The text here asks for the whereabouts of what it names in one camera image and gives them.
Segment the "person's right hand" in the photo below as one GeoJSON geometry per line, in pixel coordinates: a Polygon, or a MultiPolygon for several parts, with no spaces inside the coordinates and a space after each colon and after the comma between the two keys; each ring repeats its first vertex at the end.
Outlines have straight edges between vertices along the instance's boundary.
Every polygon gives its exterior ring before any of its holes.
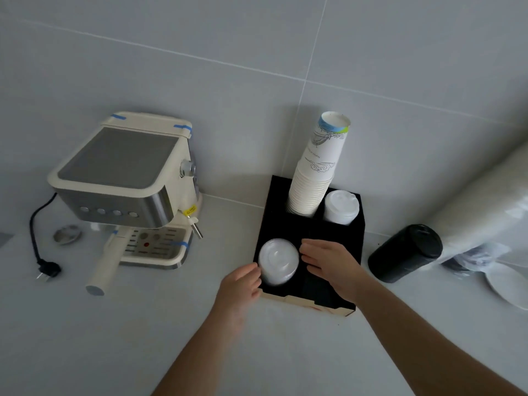
{"type": "Polygon", "coordinates": [[[372,285],[372,278],[342,244],[331,242],[331,267],[327,281],[344,300],[362,306],[362,299],[372,285]]]}

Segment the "person's left hand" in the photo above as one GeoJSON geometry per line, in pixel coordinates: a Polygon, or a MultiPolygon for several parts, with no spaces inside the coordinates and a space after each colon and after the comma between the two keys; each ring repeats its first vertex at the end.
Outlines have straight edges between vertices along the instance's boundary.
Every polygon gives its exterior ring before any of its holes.
{"type": "Polygon", "coordinates": [[[221,281],[210,315],[234,333],[241,329],[246,313],[260,297],[262,280],[235,280],[235,270],[221,281]]]}

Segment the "person's right forearm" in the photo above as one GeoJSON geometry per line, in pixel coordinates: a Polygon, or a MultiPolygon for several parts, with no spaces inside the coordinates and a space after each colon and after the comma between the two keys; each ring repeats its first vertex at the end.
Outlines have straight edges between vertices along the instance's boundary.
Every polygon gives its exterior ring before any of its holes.
{"type": "Polygon", "coordinates": [[[358,279],[354,289],[353,303],[416,396],[528,396],[370,276],[358,279]]]}

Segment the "person's left forearm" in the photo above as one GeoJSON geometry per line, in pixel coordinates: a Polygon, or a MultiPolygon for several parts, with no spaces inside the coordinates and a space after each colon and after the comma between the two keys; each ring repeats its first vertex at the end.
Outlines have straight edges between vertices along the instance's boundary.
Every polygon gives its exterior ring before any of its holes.
{"type": "Polygon", "coordinates": [[[215,396],[229,348],[245,319],[239,313],[209,313],[151,396],[215,396]]]}

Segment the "stack of clear cup lids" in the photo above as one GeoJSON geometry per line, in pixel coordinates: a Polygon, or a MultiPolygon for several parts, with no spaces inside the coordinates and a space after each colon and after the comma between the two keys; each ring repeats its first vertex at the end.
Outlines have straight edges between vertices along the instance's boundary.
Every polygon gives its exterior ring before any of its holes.
{"type": "Polygon", "coordinates": [[[299,267],[299,252],[286,239],[271,239],[264,243],[258,255],[263,282],[280,286],[291,280],[299,267]]]}

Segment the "black cup organizer box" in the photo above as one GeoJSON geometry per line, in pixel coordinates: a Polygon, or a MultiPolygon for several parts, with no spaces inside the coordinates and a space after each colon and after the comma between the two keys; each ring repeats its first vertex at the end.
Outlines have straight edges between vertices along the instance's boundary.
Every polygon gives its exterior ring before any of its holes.
{"type": "MultiPolygon", "coordinates": [[[[312,218],[287,212],[286,204],[292,180],[272,176],[261,227],[254,253],[254,260],[262,246],[275,238],[286,239],[296,248],[302,239],[327,240],[342,244],[361,262],[365,233],[365,218],[360,194],[358,216],[349,224],[341,225],[324,220],[324,202],[320,203],[312,218]]],[[[355,305],[342,298],[330,284],[307,271],[307,264],[300,260],[291,280],[284,285],[262,284],[262,297],[285,304],[305,307],[322,313],[347,317],[355,312],[355,305]]]]}

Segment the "stack of white cup lids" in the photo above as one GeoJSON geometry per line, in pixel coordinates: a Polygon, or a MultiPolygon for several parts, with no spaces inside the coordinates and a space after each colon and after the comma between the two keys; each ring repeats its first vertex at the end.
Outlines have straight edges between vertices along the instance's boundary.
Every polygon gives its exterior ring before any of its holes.
{"type": "Polygon", "coordinates": [[[344,226],[350,225],[360,212],[359,199],[355,194],[342,190],[329,192],[324,199],[323,219],[344,226]]]}

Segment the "metal steam wand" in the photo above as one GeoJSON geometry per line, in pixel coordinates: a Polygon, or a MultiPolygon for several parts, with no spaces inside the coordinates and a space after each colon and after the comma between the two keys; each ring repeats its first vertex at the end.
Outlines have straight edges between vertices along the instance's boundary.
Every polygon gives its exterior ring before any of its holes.
{"type": "Polygon", "coordinates": [[[197,217],[191,216],[191,215],[185,215],[185,217],[188,220],[188,224],[192,228],[193,232],[199,239],[203,239],[203,234],[201,230],[199,229],[198,222],[199,219],[197,217]]]}

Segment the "stack of white paper cups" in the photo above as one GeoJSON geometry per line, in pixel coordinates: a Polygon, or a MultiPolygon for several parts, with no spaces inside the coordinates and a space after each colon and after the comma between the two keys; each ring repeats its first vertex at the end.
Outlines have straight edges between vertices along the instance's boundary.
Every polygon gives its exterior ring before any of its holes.
{"type": "Polygon", "coordinates": [[[351,120],[342,113],[320,115],[299,159],[288,192],[288,212],[312,217],[333,180],[351,120]]]}

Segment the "stack of black cup lids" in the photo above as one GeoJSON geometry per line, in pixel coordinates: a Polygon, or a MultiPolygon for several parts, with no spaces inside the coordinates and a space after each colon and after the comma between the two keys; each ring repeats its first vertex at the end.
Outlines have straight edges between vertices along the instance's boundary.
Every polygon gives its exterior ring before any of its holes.
{"type": "Polygon", "coordinates": [[[394,234],[368,258],[367,265],[379,280],[392,284],[437,260],[443,245],[429,226],[412,224],[394,234]]]}

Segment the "metal drip tray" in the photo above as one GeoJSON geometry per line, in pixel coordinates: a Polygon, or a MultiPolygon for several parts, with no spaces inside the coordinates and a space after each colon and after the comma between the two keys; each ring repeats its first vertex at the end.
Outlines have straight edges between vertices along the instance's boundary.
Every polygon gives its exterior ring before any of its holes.
{"type": "Polygon", "coordinates": [[[193,231],[189,226],[135,228],[120,265],[175,270],[184,264],[189,248],[173,248],[169,243],[185,241],[190,247],[192,239],[193,231]]]}

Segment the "cream espresso machine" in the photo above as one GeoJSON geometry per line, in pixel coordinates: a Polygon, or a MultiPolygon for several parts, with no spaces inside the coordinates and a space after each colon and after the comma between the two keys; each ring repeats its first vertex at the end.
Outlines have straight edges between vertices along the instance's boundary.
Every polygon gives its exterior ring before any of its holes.
{"type": "Polygon", "coordinates": [[[120,111],[48,174],[48,183],[83,221],[142,229],[189,226],[199,218],[188,120],[120,111]]]}

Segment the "plastic-wrapped sleeve of lids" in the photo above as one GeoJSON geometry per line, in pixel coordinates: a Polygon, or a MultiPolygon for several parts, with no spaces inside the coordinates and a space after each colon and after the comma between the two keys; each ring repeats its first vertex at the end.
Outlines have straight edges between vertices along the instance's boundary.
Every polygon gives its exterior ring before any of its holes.
{"type": "Polygon", "coordinates": [[[492,240],[526,216],[528,140],[426,219],[426,225],[439,235],[443,251],[421,270],[492,240]]]}

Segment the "round metal filter basket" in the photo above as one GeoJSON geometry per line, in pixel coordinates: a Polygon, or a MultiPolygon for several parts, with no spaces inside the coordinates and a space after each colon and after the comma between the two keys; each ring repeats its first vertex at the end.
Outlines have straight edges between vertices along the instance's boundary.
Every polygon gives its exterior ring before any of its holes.
{"type": "Polygon", "coordinates": [[[82,235],[82,230],[77,225],[65,225],[53,234],[53,240],[60,246],[76,242],[82,235]]]}

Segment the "cream-handled portafilter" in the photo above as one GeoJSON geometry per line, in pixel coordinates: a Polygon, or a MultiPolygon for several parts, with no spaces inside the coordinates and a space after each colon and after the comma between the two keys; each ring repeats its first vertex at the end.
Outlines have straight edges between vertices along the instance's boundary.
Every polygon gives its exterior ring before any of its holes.
{"type": "Polygon", "coordinates": [[[108,292],[133,232],[134,229],[129,226],[121,226],[113,231],[86,285],[90,295],[104,296],[108,292]]]}

